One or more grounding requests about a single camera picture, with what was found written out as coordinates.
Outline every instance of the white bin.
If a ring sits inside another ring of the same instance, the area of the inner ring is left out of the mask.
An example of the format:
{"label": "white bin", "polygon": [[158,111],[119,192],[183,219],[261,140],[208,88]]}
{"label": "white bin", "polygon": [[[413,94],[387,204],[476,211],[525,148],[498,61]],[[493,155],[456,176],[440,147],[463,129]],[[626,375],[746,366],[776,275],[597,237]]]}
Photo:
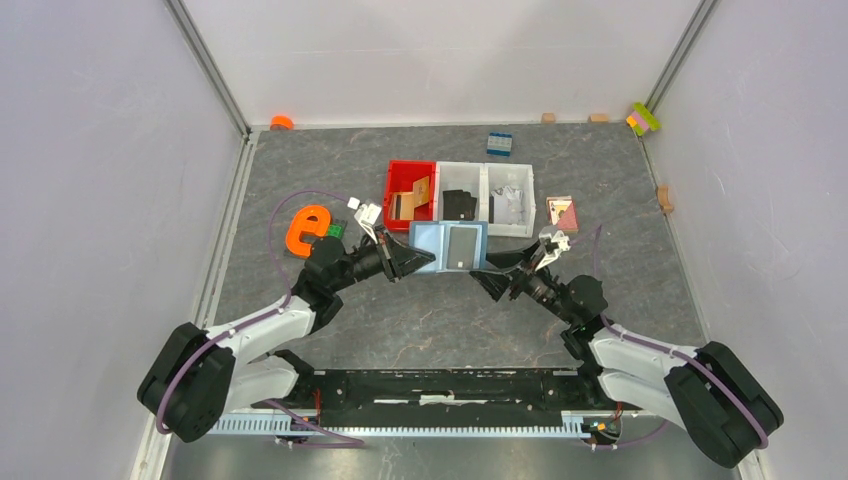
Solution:
{"label": "white bin", "polygon": [[487,163],[486,185],[487,194],[505,186],[521,190],[523,193],[521,219],[516,224],[489,222],[489,235],[500,237],[533,236],[533,225],[536,222],[536,192],[533,190],[533,167],[511,163]]}
{"label": "white bin", "polygon": [[436,220],[444,220],[446,190],[465,190],[477,199],[477,212],[473,220],[489,221],[489,183],[483,163],[436,162]]}

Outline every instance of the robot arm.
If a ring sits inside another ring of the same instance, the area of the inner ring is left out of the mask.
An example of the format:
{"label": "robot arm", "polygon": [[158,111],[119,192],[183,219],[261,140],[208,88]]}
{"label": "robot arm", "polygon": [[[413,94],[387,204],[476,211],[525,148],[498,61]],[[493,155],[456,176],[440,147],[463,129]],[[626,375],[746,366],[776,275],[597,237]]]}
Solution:
{"label": "robot arm", "polygon": [[[780,408],[736,355],[718,342],[702,348],[663,343],[627,332],[603,315],[608,303],[601,282],[580,275],[568,284],[546,267],[568,250],[568,237],[543,230],[531,247],[489,254],[497,271],[471,275],[498,301],[525,293],[567,328],[561,337],[578,368],[584,393],[649,410],[686,430],[698,448],[727,468],[738,464],[783,424]],[[687,359],[703,365],[749,412],[750,419]]]}
{"label": "robot arm", "polygon": [[[398,242],[383,226],[375,227],[379,213],[376,205],[359,206],[354,217],[366,235],[352,252],[345,252],[338,238],[318,239],[288,303],[283,297],[208,331],[191,323],[177,327],[142,381],[138,400],[155,414],[187,359],[209,339],[227,332],[230,334],[204,353],[176,386],[165,409],[168,427],[183,441],[191,442],[203,436],[224,412],[287,396],[298,379],[294,366],[277,356],[261,357],[326,326],[342,307],[336,292],[379,273],[397,282],[435,260],[429,252]],[[248,321],[256,323],[244,330],[237,328]]]}

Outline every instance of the green block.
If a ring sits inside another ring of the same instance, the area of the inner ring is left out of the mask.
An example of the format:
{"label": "green block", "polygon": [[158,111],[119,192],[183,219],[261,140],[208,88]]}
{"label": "green block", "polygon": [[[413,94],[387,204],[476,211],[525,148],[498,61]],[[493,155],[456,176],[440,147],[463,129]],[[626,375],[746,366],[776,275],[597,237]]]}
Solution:
{"label": "green block", "polygon": [[344,235],[344,227],[341,225],[330,225],[330,227],[327,228],[328,237],[342,238],[342,235]]}

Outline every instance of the white wall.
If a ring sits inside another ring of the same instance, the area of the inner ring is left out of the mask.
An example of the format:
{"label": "white wall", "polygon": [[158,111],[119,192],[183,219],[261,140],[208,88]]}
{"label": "white wall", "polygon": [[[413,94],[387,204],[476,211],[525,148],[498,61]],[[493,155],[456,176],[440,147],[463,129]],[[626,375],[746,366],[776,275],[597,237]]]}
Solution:
{"label": "white wall", "polygon": [[239,138],[157,0],[5,2],[0,112],[0,478],[127,478]]}
{"label": "white wall", "polygon": [[621,119],[697,0],[186,0],[248,122]]}
{"label": "white wall", "polygon": [[718,5],[649,141],[712,338],[783,408],[770,479],[845,477],[848,4]]}

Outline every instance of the green lego brick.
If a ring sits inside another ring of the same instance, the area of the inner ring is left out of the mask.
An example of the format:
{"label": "green lego brick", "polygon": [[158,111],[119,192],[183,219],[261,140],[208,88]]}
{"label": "green lego brick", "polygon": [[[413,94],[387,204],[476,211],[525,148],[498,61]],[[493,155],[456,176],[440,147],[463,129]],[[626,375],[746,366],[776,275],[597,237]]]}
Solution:
{"label": "green lego brick", "polygon": [[330,228],[327,229],[328,237],[342,238],[342,235],[344,235],[344,230],[338,225],[330,225]]}
{"label": "green lego brick", "polygon": [[329,228],[327,228],[327,236],[328,237],[336,237],[342,238],[344,236],[344,230],[347,227],[347,222],[344,220],[336,220],[335,223],[331,224]]}

